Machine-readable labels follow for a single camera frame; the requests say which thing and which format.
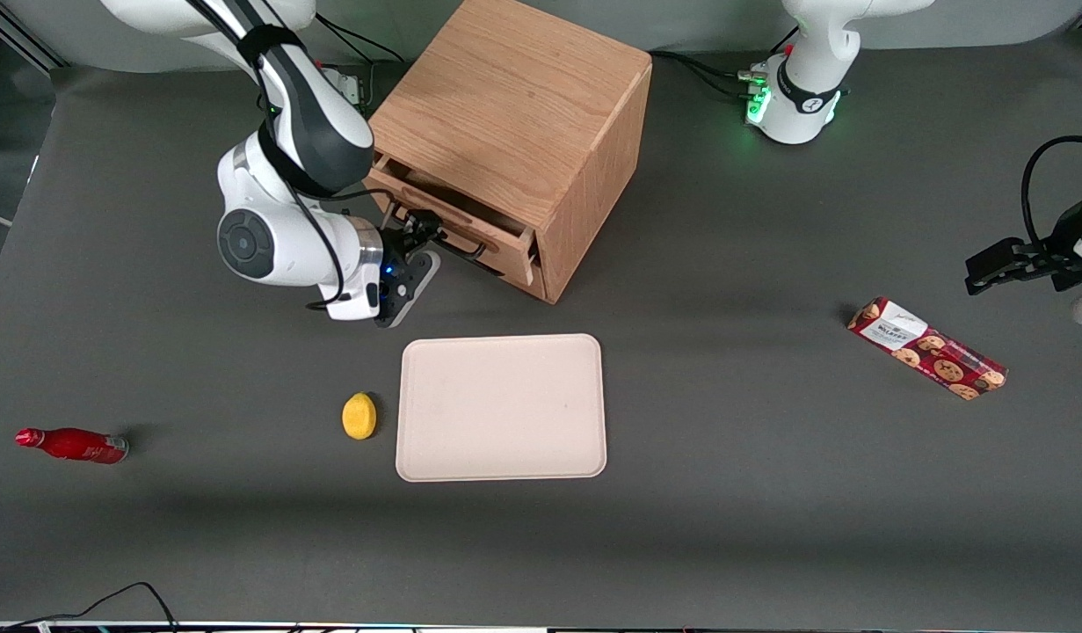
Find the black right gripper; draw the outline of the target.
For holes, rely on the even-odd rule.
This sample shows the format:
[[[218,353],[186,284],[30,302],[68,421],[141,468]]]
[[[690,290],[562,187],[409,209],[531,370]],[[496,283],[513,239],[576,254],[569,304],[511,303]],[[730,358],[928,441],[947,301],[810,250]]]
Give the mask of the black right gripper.
[[[443,223],[428,209],[409,209],[403,230],[381,229],[383,256],[380,275],[381,308],[400,309],[415,300],[417,271],[410,269],[412,253],[435,252]]]

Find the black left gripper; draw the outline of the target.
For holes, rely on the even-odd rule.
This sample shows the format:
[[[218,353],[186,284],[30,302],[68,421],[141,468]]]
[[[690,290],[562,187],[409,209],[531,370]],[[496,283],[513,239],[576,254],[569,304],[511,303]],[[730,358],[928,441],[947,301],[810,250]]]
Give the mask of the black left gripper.
[[[1035,242],[1040,268],[1032,266],[1032,248],[1022,239],[1002,239],[966,260],[967,294],[978,295],[1011,281],[1052,277],[1057,291],[1082,283],[1082,200],[1060,215],[1050,236],[1038,237],[1029,220],[1030,240]]]

